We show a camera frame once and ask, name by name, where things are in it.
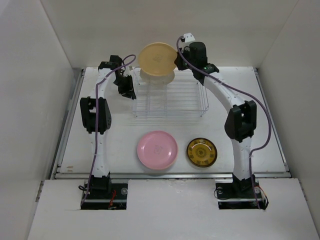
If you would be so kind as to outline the orange plate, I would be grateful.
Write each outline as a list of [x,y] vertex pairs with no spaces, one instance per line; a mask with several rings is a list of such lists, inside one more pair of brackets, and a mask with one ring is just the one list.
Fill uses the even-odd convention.
[[151,76],[166,76],[176,68],[176,50],[167,43],[155,42],[144,47],[138,55],[139,67]]

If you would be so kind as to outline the white wire dish rack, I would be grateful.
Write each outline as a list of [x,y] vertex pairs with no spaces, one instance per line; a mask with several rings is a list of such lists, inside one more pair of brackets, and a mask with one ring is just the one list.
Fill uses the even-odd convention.
[[207,90],[191,70],[174,70],[174,80],[167,85],[151,85],[140,78],[140,68],[131,71],[136,99],[132,112],[136,117],[202,117],[209,109]]

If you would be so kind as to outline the pink plate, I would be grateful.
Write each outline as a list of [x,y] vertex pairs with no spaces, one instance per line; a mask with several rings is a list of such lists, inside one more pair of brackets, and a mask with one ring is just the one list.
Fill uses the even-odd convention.
[[179,153],[176,139],[171,134],[160,130],[144,134],[139,139],[136,150],[139,161],[148,169],[151,169],[149,163],[155,155],[171,150]]

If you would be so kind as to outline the yellow patterned dark plate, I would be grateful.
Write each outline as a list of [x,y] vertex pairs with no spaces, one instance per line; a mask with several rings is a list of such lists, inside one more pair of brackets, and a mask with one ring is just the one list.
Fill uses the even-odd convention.
[[201,137],[195,138],[188,143],[186,154],[189,161],[199,168],[212,166],[218,158],[218,151],[214,143],[207,138]]

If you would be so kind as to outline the pale yellow plate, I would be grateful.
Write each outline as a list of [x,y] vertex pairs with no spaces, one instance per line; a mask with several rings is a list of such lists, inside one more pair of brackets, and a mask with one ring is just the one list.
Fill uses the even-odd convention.
[[173,150],[155,154],[149,162],[149,168],[152,170],[168,169],[176,162],[177,156],[178,152]]

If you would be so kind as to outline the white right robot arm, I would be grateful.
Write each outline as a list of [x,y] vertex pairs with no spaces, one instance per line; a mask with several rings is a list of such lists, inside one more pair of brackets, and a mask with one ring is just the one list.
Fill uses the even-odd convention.
[[234,156],[231,190],[235,196],[243,197],[255,185],[251,143],[257,127],[258,100],[244,100],[240,96],[243,91],[224,81],[220,70],[208,62],[203,42],[194,41],[185,48],[178,46],[174,63],[180,71],[190,69],[193,77],[213,93],[225,108],[227,118],[224,130],[231,139]]

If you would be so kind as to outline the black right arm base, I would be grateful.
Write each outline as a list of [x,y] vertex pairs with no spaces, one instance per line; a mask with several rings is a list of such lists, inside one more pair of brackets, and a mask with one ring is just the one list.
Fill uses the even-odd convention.
[[233,182],[218,181],[215,183],[214,196],[220,210],[266,210],[269,206],[268,197],[258,181],[254,188],[249,182],[244,191],[237,190]]

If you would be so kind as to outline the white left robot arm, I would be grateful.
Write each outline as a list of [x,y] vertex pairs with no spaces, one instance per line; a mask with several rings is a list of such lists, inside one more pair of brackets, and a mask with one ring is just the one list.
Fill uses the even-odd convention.
[[83,127],[89,134],[93,161],[89,178],[104,178],[110,173],[107,162],[107,132],[111,128],[112,116],[107,102],[107,86],[117,87],[120,96],[135,100],[133,78],[127,67],[136,60],[136,55],[125,58],[111,55],[109,61],[102,61],[98,66],[98,77],[89,96],[80,99],[80,112]]

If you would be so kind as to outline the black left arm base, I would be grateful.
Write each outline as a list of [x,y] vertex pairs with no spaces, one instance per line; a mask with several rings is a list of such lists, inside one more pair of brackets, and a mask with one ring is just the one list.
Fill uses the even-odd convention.
[[110,176],[94,177],[79,185],[81,210],[126,210],[127,182],[113,182]]

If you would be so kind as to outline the cream plate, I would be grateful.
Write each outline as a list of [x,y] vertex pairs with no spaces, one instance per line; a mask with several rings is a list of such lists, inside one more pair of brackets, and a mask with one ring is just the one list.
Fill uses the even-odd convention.
[[144,72],[142,69],[139,72],[139,76],[141,78],[141,80],[149,85],[168,85],[169,83],[171,83],[174,78],[175,78],[175,73],[171,72],[167,75],[162,75],[162,76],[153,76],[153,75],[149,75],[146,72]]

